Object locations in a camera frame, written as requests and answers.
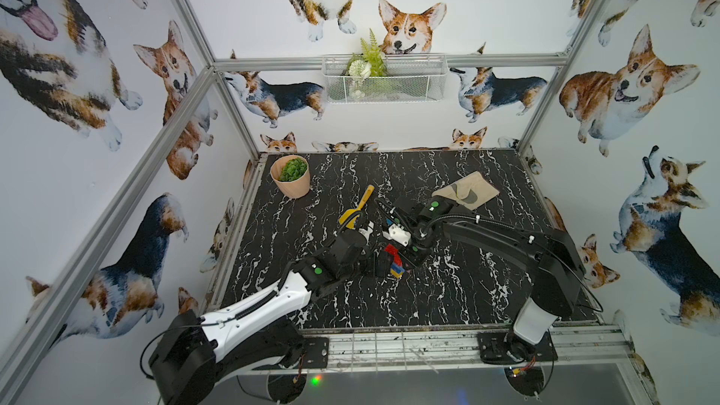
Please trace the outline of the red lego brick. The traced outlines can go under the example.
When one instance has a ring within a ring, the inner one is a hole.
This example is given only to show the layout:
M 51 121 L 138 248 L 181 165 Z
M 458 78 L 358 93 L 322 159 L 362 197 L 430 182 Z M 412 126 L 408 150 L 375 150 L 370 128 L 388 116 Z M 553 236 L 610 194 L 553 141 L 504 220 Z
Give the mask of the red lego brick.
M 396 264 L 397 266 L 402 266 L 402 260 L 399 256 L 399 250 L 395 246 L 393 246 L 392 244 L 388 244 L 385 247 L 384 251 L 392 257 L 393 264 Z

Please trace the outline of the terracotta pot with green plant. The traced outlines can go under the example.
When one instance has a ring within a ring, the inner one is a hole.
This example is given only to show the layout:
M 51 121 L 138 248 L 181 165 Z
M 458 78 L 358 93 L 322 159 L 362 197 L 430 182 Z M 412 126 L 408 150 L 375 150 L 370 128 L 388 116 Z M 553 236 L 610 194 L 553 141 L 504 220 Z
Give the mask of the terracotta pot with green plant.
M 300 199 L 311 189 L 309 163 L 298 155 L 280 157 L 272 164 L 270 176 L 279 190 L 290 199 Z

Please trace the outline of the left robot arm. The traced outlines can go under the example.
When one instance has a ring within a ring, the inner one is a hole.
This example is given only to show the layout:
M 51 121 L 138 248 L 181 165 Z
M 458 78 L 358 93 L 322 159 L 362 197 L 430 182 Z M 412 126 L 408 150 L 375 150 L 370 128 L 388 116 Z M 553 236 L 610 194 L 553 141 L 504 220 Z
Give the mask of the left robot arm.
M 224 309 L 180 314 L 141 354 L 163 404 L 198 404 L 233 373 L 292 367 L 306 350 L 289 315 L 333 294 L 366 267 L 372 226 L 342 228 L 315 253 L 286 264 L 279 280 Z

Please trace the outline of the cream canvas work glove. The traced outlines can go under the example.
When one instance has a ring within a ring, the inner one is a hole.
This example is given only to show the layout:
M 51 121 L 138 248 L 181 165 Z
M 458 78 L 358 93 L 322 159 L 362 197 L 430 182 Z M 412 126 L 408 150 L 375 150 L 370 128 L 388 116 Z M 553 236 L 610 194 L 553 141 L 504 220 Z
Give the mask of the cream canvas work glove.
M 472 172 L 432 193 L 433 196 L 454 201 L 468 210 L 476 210 L 499 194 L 500 191 L 485 180 L 485 177 L 480 172 Z

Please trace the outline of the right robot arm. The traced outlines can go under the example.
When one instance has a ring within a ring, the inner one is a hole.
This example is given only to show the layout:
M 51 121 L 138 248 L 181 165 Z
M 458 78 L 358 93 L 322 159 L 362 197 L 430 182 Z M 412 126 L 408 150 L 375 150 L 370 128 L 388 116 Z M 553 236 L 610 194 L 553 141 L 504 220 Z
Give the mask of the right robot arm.
M 567 232 L 519 228 L 440 196 L 409 211 L 400 202 L 380 202 L 379 209 L 389 238 L 401 246 L 401 257 L 412 267 L 423 264 L 443 237 L 499 256 L 526 273 L 532 290 L 512 326 L 516 341 L 536 346 L 553 324 L 572 317 L 585 286 L 585 270 Z

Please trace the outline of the green fern with white flower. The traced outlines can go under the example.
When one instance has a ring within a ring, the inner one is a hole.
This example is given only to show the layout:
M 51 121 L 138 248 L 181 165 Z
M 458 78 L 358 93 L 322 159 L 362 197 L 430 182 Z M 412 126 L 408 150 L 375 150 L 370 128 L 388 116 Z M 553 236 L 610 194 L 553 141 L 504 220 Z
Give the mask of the green fern with white flower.
M 384 52 L 372 30 L 369 38 L 360 39 L 362 52 L 353 54 L 345 71 L 344 77 L 349 78 L 350 94 L 352 99 L 363 99 L 366 91 L 375 89 L 371 78 L 383 78 L 388 75 Z

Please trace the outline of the yellow toy shovel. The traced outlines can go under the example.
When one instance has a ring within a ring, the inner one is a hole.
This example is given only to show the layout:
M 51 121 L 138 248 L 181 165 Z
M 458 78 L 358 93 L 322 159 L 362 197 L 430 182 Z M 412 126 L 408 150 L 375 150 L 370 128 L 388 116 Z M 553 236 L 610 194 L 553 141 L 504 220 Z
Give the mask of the yellow toy shovel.
M 374 191 L 375 187 L 373 185 L 368 185 L 357 206 L 355 208 L 346 210 L 340 216 L 339 224 L 341 228 L 353 229 L 354 226 L 356 226 L 356 221 L 358 220 L 363 208 L 371 198 L 371 195 Z

